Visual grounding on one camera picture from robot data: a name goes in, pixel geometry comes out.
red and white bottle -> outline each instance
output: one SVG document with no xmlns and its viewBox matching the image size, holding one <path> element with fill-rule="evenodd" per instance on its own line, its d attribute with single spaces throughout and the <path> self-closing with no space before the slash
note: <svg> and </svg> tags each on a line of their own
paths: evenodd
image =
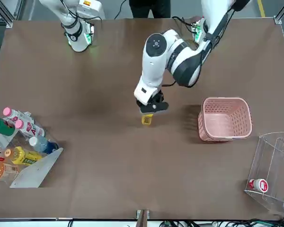
<svg viewBox="0 0 284 227">
<path fill-rule="evenodd" d="M 12 122 L 16 122 L 17 120 L 23 120 L 25 122 L 31 122 L 32 124 L 35 123 L 34 119 L 30 116 L 27 116 L 26 114 L 17 110 L 13 110 L 9 107 L 4 108 L 3 115 L 9 118 Z"/>
<path fill-rule="evenodd" d="M 23 120 L 17 120 L 15 123 L 16 129 L 19 129 L 23 134 L 32 137 L 32 136 L 44 136 L 44 129 L 39 126 L 32 124 L 31 122 L 25 122 Z"/>
<path fill-rule="evenodd" d="M 258 190 L 259 192 L 266 193 L 268 191 L 268 183 L 264 179 L 251 179 L 249 181 L 249 186 L 254 189 Z"/>
</svg>

orange bottle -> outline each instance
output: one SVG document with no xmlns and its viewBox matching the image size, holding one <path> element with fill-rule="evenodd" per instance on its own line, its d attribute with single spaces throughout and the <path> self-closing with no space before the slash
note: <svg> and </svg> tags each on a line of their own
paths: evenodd
<svg viewBox="0 0 284 227">
<path fill-rule="evenodd" d="M 0 162 L 0 181 L 13 181 L 18 173 L 18 166 Z"/>
</svg>

yellow floor line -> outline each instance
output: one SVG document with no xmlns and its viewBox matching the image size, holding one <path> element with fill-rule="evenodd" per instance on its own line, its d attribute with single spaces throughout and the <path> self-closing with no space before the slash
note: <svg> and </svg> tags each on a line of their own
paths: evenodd
<svg viewBox="0 0 284 227">
<path fill-rule="evenodd" d="M 259 10 L 260 10 L 260 13 L 261 13 L 261 17 L 265 17 L 265 12 L 264 12 L 262 1 L 261 0 L 257 0 L 257 4 L 259 5 Z"/>
</svg>

yellow object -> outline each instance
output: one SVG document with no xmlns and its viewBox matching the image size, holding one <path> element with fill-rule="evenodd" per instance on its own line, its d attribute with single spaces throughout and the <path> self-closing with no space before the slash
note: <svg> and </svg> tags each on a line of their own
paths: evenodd
<svg viewBox="0 0 284 227">
<path fill-rule="evenodd" d="M 142 119 L 141 119 L 142 124 L 143 125 L 150 125 L 152 116 L 153 116 L 153 114 L 148 114 L 148 115 L 142 116 Z"/>
<path fill-rule="evenodd" d="M 90 1 L 84 1 L 83 4 L 87 5 L 87 6 L 90 6 L 91 2 Z"/>
<path fill-rule="evenodd" d="M 265 17 L 264 7 L 261 0 L 257 0 L 257 4 L 259 5 L 259 10 L 261 17 Z"/>
<path fill-rule="evenodd" d="M 9 157 L 15 165 L 29 166 L 39 159 L 42 159 L 42 156 L 38 152 L 24 151 L 22 147 L 15 147 L 14 150 L 7 149 L 4 155 L 5 157 Z"/>
</svg>

yellow bottle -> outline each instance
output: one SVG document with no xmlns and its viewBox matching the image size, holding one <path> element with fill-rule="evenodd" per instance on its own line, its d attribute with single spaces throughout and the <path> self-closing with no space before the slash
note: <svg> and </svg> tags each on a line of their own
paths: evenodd
<svg viewBox="0 0 284 227">
<path fill-rule="evenodd" d="M 4 152 L 5 157 L 10 158 L 12 163 L 15 165 L 26 165 L 29 166 L 39 159 L 42 159 L 42 156 L 38 152 L 34 151 L 24 151 L 22 147 L 15 147 L 14 150 L 7 149 Z"/>
</svg>

